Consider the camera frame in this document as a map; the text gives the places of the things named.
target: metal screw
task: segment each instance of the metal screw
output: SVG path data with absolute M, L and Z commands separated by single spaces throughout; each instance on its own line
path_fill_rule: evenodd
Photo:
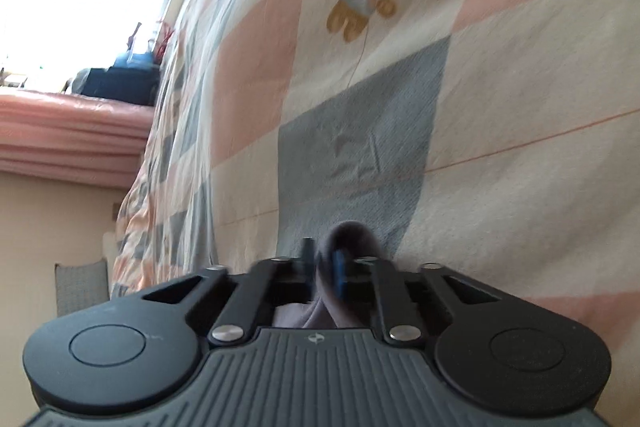
M 425 263 L 420 265 L 420 268 L 423 270 L 439 270 L 442 268 L 442 264 L 440 263 Z
M 409 326 L 406 324 L 400 326 L 394 326 L 389 330 L 389 336 L 399 342 L 411 342 L 420 338 L 422 332 L 415 326 Z
M 220 342 L 233 342 L 241 339 L 243 335 L 244 330 L 234 324 L 218 326 L 215 330 L 211 331 L 211 336 Z

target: logo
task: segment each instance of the logo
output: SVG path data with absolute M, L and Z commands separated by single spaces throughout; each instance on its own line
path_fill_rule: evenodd
M 313 342 L 317 346 L 321 342 L 324 342 L 324 335 L 322 335 L 321 333 L 311 333 L 311 335 L 309 335 L 306 339 L 309 342 Z

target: beige wall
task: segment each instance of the beige wall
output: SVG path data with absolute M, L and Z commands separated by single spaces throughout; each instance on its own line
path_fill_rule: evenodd
M 0 417 L 20 425 L 36 410 L 22 371 L 22 346 L 56 315 L 54 264 L 98 261 L 114 229 L 121 190 L 0 172 Z

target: pink bedding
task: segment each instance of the pink bedding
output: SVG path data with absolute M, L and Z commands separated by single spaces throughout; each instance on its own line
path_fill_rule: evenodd
M 129 188 L 154 110 L 113 100 L 0 88 L 0 171 Z

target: ribbed gray surface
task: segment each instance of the ribbed gray surface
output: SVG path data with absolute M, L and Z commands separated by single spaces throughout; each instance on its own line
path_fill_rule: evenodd
M 53 412 L 31 427 L 603 427 L 587 411 L 506 419 L 470 406 L 417 351 L 368 330 L 263 330 L 247 346 L 213 352 L 193 384 L 155 410 L 91 421 Z

